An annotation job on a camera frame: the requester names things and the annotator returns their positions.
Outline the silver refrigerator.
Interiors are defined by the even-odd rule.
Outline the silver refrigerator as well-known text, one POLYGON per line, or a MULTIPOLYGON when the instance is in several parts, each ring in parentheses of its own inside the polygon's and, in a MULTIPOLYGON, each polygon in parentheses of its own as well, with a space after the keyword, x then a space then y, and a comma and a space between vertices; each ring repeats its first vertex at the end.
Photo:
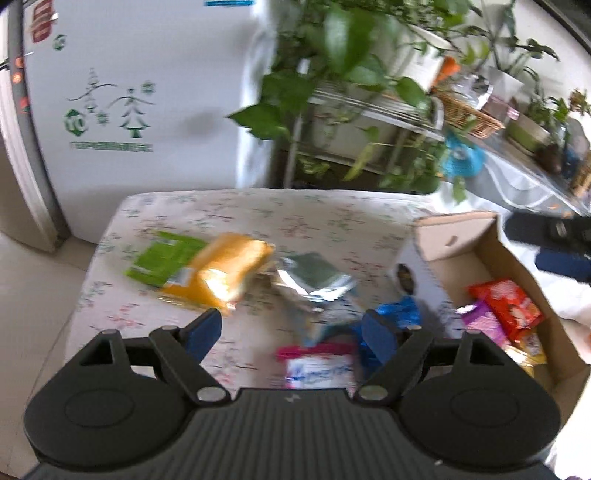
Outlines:
POLYGON ((1 232, 44 252, 70 236, 43 162, 26 85, 24 3, 1 13, 1 232))

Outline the pink white snack packet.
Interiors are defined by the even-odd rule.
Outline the pink white snack packet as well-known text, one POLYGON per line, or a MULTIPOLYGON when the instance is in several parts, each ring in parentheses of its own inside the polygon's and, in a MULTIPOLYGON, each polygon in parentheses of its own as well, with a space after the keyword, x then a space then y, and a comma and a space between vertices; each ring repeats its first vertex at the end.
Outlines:
POLYGON ((281 347, 276 359, 283 364, 288 389, 356 389, 356 349, 349 343, 281 347))

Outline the white geometric plant pot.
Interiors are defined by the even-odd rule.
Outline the white geometric plant pot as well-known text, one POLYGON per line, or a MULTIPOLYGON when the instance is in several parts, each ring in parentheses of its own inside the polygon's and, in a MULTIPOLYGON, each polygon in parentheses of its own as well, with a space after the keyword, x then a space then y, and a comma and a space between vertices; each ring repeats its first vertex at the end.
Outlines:
POLYGON ((493 66, 489 67, 488 80, 493 87, 491 96, 504 103, 509 103, 523 88, 520 80, 493 66))

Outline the yellow waffle snack packet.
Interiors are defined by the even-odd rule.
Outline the yellow waffle snack packet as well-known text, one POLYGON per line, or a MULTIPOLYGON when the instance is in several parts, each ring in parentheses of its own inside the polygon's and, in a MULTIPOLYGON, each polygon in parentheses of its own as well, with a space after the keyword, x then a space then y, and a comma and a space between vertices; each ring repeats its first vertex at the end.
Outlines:
POLYGON ((521 332, 503 350, 532 378, 535 377, 536 367, 547 364, 547 356, 536 329, 521 332))

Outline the orange plastic cup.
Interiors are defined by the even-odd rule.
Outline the orange plastic cup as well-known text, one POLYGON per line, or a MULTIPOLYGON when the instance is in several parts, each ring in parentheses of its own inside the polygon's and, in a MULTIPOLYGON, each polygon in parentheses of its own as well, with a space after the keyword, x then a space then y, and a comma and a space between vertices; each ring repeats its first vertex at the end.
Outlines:
POLYGON ((432 83, 432 87, 435 88, 437 85, 459 73, 461 68, 461 64, 454 57, 446 56, 435 80, 432 83))

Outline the cardboard milk box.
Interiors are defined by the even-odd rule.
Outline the cardboard milk box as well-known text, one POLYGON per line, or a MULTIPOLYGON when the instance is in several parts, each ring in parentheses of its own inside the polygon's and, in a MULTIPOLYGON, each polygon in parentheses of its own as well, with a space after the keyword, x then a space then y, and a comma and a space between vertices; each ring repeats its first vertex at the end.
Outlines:
POLYGON ((411 226, 389 269, 401 294, 412 296, 434 334, 460 337, 459 308, 483 303, 498 330, 518 347, 534 338, 542 363, 534 378, 558 403, 568 426, 590 422, 590 366, 528 270, 500 239, 500 217, 487 211, 436 215, 411 226))

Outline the blue foil snack packet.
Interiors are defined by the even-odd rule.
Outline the blue foil snack packet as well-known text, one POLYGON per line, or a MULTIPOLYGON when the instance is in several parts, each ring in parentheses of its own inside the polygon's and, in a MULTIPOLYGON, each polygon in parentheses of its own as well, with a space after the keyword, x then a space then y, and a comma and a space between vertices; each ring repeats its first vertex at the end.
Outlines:
POLYGON ((422 328, 417 303, 411 296, 368 310, 352 327, 363 375, 377 372, 397 353, 411 330, 422 328))

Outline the purple noodle snack packet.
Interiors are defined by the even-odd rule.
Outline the purple noodle snack packet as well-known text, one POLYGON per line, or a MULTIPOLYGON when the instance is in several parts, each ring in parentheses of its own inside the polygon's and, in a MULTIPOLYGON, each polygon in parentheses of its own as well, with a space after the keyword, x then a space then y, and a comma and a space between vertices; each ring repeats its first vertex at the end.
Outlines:
POLYGON ((484 301, 460 307, 457 313, 467 330, 486 334, 501 348, 510 344, 497 316, 484 301))

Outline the blue round fan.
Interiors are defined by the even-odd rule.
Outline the blue round fan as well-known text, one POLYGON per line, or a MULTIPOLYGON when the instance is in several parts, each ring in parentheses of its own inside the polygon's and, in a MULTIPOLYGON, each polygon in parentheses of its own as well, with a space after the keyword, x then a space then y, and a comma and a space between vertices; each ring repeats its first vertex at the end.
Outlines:
POLYGON ((473 178, 483 169, 485 151, 454 130, 446 135, 446 154, 443 160, 443 173, 452 180, 456 177, 473 178))

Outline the white metal plant rack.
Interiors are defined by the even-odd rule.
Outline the white metal plant rack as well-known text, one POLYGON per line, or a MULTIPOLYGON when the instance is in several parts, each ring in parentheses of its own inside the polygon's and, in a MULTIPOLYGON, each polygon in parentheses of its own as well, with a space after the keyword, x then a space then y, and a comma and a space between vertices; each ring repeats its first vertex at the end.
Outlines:
POLYGON ((429 97, 417 109, 391 94, 346 96, 322 85, 294 120, 283 187, 293 186, 307 166, 318 174, 324 163, 352 169, 360 161, 363 173, 383 176, 413 139, 444 141, 444 106, 438 98, 429 97))

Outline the brown round vase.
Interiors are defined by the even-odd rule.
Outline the brown round vase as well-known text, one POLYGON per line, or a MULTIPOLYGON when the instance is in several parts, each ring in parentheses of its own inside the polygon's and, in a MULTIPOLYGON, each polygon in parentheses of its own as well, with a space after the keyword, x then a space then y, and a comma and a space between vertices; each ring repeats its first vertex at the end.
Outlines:
POLYGON ((551 175, 561 175, 563 169, 563 148, 552 143, 538 148, 534 156, 540 167, 551 175))

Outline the red noodle snack packet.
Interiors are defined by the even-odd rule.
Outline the red noodle snack packet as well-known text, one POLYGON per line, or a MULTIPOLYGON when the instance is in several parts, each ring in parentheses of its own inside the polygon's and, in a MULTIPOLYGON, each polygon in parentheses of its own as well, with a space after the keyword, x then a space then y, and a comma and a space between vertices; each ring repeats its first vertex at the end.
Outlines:
POLYGON ((473 298, 484 301, 491 308, 511 341, 545 320, 538 306, 513 280, 493 280, 469 286, 467 290, 473 298))

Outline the orange bread packet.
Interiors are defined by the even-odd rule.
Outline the orange bread packet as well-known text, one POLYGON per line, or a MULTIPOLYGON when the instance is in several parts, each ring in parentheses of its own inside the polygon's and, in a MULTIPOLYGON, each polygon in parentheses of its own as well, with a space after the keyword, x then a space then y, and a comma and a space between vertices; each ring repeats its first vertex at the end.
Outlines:
POLYGON ((222 233, 169 278, 160 297, 178 305, 233 311, 273 253, 273 244, 266 241, 222 233))

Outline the green snack packet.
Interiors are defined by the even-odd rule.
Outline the green snack packet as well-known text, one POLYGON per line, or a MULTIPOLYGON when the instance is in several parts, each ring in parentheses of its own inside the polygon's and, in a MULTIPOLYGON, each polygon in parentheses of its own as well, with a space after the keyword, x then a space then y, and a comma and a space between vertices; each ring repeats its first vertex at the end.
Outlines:
POLYGON ((127 269, 126 276, 144 285, 161 288, 206 246, 207 242, 198 238, 159 231, 127 269))

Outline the silver foil snack packet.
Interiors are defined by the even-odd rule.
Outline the silver foil snack packet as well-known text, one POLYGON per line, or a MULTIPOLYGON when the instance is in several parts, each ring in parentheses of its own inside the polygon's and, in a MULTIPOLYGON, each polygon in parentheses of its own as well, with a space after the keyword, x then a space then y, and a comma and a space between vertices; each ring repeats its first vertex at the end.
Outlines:
POLYGON ((322 312, 356 288, 356 279, 317 252, 279 257, 270 271, 271 285, 304 311, 322 312))

